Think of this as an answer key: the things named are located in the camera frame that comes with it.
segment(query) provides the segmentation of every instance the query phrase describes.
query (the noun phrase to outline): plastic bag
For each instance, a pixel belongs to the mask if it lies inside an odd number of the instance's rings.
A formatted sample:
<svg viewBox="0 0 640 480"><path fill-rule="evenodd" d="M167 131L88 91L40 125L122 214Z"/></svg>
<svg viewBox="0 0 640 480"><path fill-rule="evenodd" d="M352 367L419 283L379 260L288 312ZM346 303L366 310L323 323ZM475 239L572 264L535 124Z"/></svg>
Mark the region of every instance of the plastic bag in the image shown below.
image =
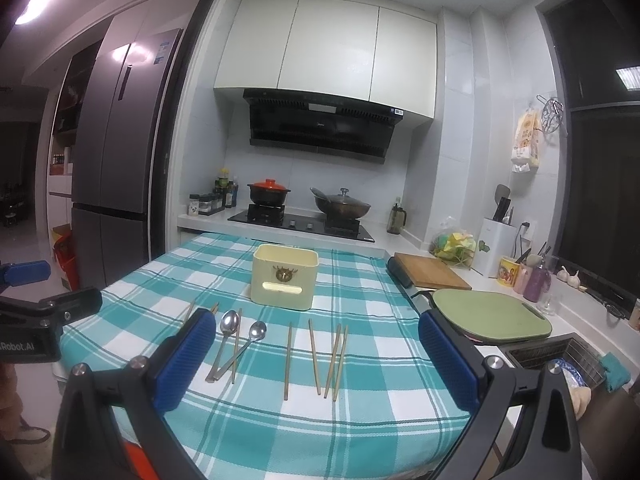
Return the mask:
<svg viewBox="0 0 640 480"><path fill-rule="evenodd" d="M529 108L518 120L516 135L511 150L512 171L526 173L540 166L538 153L538 132L540 130L540 114Z"/></svg>
<svg viewBox="0 0 640 480"><path fill-rule="evenodd" d="M473 236L460 228L456 219L451 216L440 227L441 230L431 239L429 252L448 264L470 267L476 252Z"/></svg>

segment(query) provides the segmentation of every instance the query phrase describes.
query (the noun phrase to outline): yellow cup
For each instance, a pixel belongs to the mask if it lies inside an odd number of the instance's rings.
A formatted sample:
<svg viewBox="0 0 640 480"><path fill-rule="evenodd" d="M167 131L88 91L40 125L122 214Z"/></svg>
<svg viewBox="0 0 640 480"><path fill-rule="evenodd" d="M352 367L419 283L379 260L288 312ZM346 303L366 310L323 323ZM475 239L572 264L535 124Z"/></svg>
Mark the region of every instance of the yellow cup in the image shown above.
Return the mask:
<svg viewBox="0 0 640 480"><path fill-rule="evenodd" d="M519 269L520 266L516 263L516 260L503 256L500 259L500 266L498 266L498 283L504 286L515 285Z"/></svg>

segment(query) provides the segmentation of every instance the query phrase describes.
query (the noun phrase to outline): tablecloth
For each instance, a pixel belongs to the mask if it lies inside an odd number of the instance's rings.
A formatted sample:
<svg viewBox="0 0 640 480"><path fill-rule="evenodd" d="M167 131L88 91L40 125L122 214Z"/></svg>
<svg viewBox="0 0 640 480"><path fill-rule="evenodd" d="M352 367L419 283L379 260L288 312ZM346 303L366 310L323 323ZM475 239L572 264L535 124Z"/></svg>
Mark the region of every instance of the tablecloth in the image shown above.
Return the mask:
<svg viewBox="0 0 640 480"><path fill-rule="evenodd" d="M222 312L242 308L240 344L254 320L268 326L239 361L235 384L204 381L222 337L210 349L184 399L166 414L187 453L208 478L387 478L442 457L468 421L417 336L418 317L382 259L318 250L311 310L262 306L249 299L252 257L262 242L198 236L103 292L93 317L65 328L63 365L117 368L150 355L181 325L191 301ZM316 393L308 319L312 318L322 392L332 333L349 327L337 402ZM289 400L283 400L289 323L293 323ZM221 362L233 352L229 338ZM127 421L116 414L122 431Z"/></svg>

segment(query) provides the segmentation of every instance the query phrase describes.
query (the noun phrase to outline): cutting board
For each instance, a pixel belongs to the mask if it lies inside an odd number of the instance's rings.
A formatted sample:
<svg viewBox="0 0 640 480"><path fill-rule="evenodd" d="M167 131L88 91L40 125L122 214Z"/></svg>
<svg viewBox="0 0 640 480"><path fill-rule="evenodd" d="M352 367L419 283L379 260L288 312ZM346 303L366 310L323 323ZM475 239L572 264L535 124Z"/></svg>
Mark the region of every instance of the cutting board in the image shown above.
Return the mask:
<svg viewBox="0 0 640 480"><path fill-rule="evenodd" d="M436 290L433 301L449 322L482 343L545 338L551 323L518 298L480 290Z"/></svg>
<svg viewBox="0 0 640 480"><path fill-rule="evenodd" d="M403 253L396 253L394 256L415 286L471 290L471 286L465 280L437 258Z"/></svg>

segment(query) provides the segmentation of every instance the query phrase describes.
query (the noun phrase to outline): range hood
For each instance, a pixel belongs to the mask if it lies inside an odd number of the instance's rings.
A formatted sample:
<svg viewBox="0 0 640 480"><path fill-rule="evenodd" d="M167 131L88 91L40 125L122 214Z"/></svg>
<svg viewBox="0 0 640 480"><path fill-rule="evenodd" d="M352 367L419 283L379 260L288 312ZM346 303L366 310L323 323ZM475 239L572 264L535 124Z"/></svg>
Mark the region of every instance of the range hood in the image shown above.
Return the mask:
<svg viewBox="0 0 640 480"><path fill-rule="evenodd" d="M252 146L347 156L383 163L398 108L328 94L247 88Z"/></svg>

